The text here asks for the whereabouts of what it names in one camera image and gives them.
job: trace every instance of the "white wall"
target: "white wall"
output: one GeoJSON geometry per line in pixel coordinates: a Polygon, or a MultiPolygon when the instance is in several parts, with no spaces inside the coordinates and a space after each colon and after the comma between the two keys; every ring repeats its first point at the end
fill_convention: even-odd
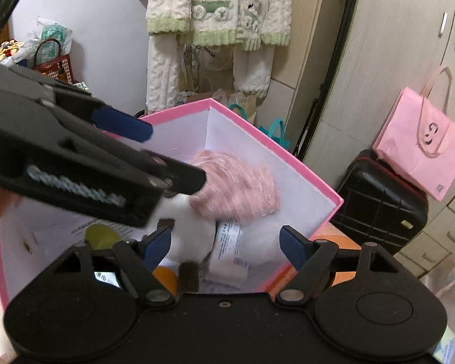
{"type": "Polygon", "coordinates": [[[17,40],[37,16],[73,30],[74,76],[95,97],[134,114],[145,107],[148,33],[146,1],[20,0],[11,19],[17,40]]]}

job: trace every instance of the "wardrobe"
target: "wardrobe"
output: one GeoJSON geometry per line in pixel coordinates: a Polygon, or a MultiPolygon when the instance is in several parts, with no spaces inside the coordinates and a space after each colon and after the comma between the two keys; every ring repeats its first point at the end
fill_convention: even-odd
{"type": "MultiPolygon", "coordinates": [[[[448,115],[455,121],[455,0],[357,0],[347,41],[304,163],[337,188],[357,154],[371,147],[406,86],[421,91],[440,64],[450,66],[448,115]]],[[[448,79],[430,94],[443,106],[448,79]]],[[[421,276],[455,254],[455,181],[432,198],[428,224],[396,258],[421,276]]]]}
{"type": "Polygon", "coordinates": [[[292,0],[292,32],[287,47],[276,47],[270,88],[260,100],[258,126],[285,122],[293,150],[312,101],[320,93],[344,12],[345,0],[292,0]]]}

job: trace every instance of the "green trim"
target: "green trim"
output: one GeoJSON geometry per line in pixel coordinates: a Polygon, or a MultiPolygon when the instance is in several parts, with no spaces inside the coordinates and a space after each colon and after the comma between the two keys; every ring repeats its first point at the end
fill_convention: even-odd
{"type": "Polygon", "coordinates": [[[185,33],[189,31],[190,19],[172,19],[165,17],[147,19],[150,35],[158,33],[185,33]]]}
{"type": "Polygon", "coordinates": [[[261,38],[248,38],[244,40],[242,50],[247,52],[261,48],[261,38]]]}
{"type": "Polygon", "coordinates": [[[222,45],[235,45],[242,43],[236,37],[237,31],[232,30],[217,30],[217,31],[194,31],[192,35],[192,45],[197,46],[222,46],[222,45]]]}
{"type": "Polygon", "coordinates": [[[290,43],[290,35],[282,33],[267,33],[261,35],[261,40],[266,45],[287,46],[290,43]]]}
{"type": "Polygon", "coordinates": [[[193,1],[192,5],[202,5],[207,13],[214,13],[217,8],[229,8],[229,1],[193,1]]]}

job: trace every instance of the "metal screw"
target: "metal screw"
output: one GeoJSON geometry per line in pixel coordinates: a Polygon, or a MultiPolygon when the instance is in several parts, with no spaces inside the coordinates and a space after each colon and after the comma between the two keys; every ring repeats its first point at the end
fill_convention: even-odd
{"type": "Polygon", "coordinates": [[[166,290],[152,290],[147,293],[147,299],[152,302],[165,302],[170,299],[171,295],[166,290]]]}
{"type": "Polygon", "coordinates": [[[231,304],[229,301],[221,301],[221,302],[219,303],[219,306],[220,306],[221,308],[229,308],[231,305],[232,305],[232,304],[231,304]]]}
{"type": "Polygon", "coordinates": [[[300,290],[288,289],[288,290],[283,290],[280,293],[280,297],[282,298],[283,301],[296,302],[296,301],[301,301],[304,298],[304,295],[300,290]]]}
{"type": "Polygon", "coordinates": [[[163,161],[160,157],[154,157],[153,161],[160,165],[167,165],[167,163],[165,161],[163,161]]]}

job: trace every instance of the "tote bag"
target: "tote bag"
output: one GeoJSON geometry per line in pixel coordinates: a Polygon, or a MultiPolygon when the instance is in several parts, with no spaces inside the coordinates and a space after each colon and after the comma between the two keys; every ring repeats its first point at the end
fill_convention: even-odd
{"type": "MultiPolygon", "coordinates": [[[[256,247],[255,254],[266,262],[250,265],[248,279],[240,289],[206,283],[201,284],[204,293],[262,291],[287,261],[279,247],[282,226],[290,225],[310,237],[342,204],[340,196],[307,166],[214,99],[177,106],[142,120],[153,126],[151,138],[143,143],[123,142],[186,162],[204,149],[227,152],[250,165],[267,166],[279,189],[281,209],[243,226],[243,243],[256,247]]],[[[10,206],[0,219],[0,295],[4,306],[59,254],[84,239],[85,227],[91,223],[95,223],[91,217],[27,198],[10,206]]],[[[112,228],[121,237],[136,240],[153,232],[148,226],[112,228]]]]}
{"type": "Polygon", "coordinates": [[[404,179],[441,201],[455,179],[455,122],[447,116],[452,72],[440,66],[421,94],[409,87],[398,101],[372,148],[404,179]],[[443,110],[428,95],[438,76],[449,77],[443,110]]]}

